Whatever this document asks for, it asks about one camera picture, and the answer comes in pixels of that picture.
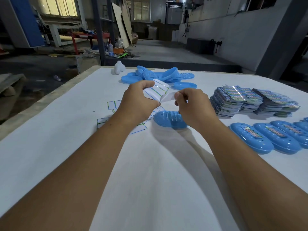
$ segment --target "pile of blue plastic parts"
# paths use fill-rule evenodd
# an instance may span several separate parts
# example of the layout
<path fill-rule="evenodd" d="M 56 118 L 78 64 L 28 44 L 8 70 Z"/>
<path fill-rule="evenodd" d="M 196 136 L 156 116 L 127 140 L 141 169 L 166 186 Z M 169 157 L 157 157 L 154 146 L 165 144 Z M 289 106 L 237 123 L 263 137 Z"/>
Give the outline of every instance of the pile of blue plastic parts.
<path fill-rule="evenodd" d="M 191 82 L 181 82 L 183 79 L 191 79 L 194 78 L 195 75 L 193 73 L 179 73 L 176 67 L 168 69 L 165 72 L 153 72 L 152 70 L 148 70 L 143 66 L 137 66 L 137 70 L 135 72 L 128 73 L 125 76 L 121 77 L 121 81 L 123 83 L 132 84 L 136 83 L 140 80 L 154 80 L 158 79 L 165 83 L 173 83 L 174 89 L 184 89 L 187 87 L 197 88 L 197 85 Z"/>
<path fill-rule="evenodd" d="M 308 149 L 308 118 L 300 122 L 272 121 L 256 123 L 233 123 L 229 128 L 249 147 L 259 154 L 267 154 L 274 148 L 286 154 Z"/>

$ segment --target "black box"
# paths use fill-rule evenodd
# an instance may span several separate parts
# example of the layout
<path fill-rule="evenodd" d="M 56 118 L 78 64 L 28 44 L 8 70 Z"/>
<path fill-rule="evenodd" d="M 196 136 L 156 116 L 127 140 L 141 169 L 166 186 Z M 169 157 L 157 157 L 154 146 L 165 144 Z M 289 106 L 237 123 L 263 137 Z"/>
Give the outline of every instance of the black box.
<path fill-rule="evenodd" d="M 197 54 L 214 54 L 216 42 L 212 40 L 188 38 L 186 49 Z"/>

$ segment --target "person's left hand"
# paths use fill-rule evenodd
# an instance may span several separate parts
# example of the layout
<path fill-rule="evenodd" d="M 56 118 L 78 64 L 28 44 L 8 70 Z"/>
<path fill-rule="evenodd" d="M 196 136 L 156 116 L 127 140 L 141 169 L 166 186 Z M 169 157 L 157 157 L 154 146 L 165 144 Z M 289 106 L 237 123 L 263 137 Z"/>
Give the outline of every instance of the person's left hand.
<path fill-rule="evenodd" d="M 116 113 L 125 115 L 128 121 L 134 126 L 148 119 L 152 111 L 160 103 L 156 100 L 145 98 L 143 89 L 152 87 L 154 84 L 154 81 L 141 80 L 129 85 L 128 89 L 124 92 L 121 104 Z"/>

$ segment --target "hand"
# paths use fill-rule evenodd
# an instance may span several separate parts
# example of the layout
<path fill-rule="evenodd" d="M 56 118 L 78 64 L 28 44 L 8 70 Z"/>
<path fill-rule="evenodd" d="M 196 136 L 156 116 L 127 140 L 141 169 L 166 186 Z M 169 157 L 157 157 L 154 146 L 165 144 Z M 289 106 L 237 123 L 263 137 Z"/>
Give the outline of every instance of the hand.
<path fill-rule="evenodd" d="M 202 123 L 219 120 L 209 97 L 201 89 L 186 88 L 175 93 L 174 97 L 183 120 L 197 131 Z"/>
<path fill-rule="evenodd" d="M 124 92 L 121 104 L 116 113 L 124 115 L 134 127 L 148 119 L 152 111 L 160 103 L 156 100 L 145 98 L 143 89 L 152 87 L 154 84 L 154 81 L 141 80 L 129 85 L 128 89 Z"/>

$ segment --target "person's right hand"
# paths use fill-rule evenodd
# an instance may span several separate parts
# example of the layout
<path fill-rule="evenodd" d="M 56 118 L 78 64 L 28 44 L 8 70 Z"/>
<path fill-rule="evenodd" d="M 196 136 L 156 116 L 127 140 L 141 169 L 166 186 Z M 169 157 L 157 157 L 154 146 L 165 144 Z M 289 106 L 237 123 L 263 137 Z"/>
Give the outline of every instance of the person's right hand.
<path fill-rule="evenodd" d="M 209 97 L 201 89 L 185 88 L 175 93 L 174 97 L 183 120 L 197 131 L 202 123 L 219 120 Z"/>

